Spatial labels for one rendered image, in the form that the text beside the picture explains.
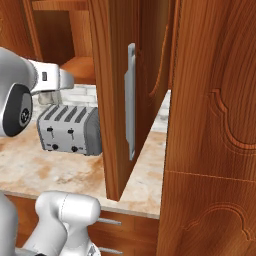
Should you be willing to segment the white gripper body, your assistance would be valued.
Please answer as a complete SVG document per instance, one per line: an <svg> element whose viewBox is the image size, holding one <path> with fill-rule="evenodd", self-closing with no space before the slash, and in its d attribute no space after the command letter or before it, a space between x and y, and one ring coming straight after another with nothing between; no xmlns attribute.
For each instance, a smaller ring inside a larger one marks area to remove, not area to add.
<svg viewBox="0 0 256 256"><path fill-rule="evenodd" d="M71 73L64 69L59 69L59 86L60 90L73 89L74 77Z"/></svg>

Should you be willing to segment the plain wooden cabinet door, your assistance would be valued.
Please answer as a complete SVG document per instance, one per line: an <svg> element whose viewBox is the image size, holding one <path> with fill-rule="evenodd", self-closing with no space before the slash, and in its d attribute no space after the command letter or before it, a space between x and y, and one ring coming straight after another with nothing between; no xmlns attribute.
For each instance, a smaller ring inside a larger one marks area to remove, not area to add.
<svg viewBox="0 0 256 256"><path fill-rule="evenodd" d="M0 46L22 57L43 59L32 0L0 0Z"/></svg>

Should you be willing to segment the silver four-slot toaster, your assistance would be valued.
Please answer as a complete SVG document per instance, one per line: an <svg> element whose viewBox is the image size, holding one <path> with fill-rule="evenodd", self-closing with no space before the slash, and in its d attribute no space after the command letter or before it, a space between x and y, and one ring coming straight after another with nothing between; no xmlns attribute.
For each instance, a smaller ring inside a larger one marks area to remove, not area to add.
<svg viewBox="0 0 256 256"><path fill-rule="evenodd" d="M43 150L97 156L102 152L97 107L50 105L37 119Z"/></svg>

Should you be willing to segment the tall wooden cupboard door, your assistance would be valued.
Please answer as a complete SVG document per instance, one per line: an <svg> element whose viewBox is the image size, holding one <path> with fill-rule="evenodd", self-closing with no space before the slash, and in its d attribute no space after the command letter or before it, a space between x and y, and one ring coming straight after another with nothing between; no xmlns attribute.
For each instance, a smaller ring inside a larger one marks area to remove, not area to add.
<svg viewBox="0 0 256 256"><path fill-rule="evenodd" d="M256 183L256 0L177 0L165 169Z"/></svg>

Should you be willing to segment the wooden base drawer unit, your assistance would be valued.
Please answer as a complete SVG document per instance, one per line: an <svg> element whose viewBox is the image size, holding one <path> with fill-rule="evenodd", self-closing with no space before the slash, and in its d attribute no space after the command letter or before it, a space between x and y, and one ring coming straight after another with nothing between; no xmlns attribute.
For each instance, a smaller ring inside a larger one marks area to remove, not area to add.
<svg viewBox="0 0 256 256"><path fill-rule="evenodd" d="M35 200L8 195L19 218L16 246L22 247L38 222ZM102 256L156 256L159 220L102 211L103 218L120 221L120 225L96 222L88 227L93 243L98 247L115 249L122 255L102 253Z"/></svg>

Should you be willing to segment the carved wooden cupboard door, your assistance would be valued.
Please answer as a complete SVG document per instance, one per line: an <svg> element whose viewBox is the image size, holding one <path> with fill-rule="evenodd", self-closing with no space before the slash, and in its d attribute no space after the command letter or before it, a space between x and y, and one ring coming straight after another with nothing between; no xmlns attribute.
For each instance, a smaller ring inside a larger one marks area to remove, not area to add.
<svg viewBox="0 0 256 256"><path fill-rule="evenodd" d="M157 256L256 256L256 182L167 171Z"/></svg>

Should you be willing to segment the open wooden wall cabinet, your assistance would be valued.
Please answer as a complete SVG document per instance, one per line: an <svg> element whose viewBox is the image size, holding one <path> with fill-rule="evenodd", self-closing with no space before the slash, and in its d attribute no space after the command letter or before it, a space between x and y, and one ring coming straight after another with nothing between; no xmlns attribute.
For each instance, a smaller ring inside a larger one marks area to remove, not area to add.
<svg viewBox="0 0 256 256"><path fill-rule="evenodd" d="M95 84L88 0L29 0L29 11L36 58Z"/></svg>

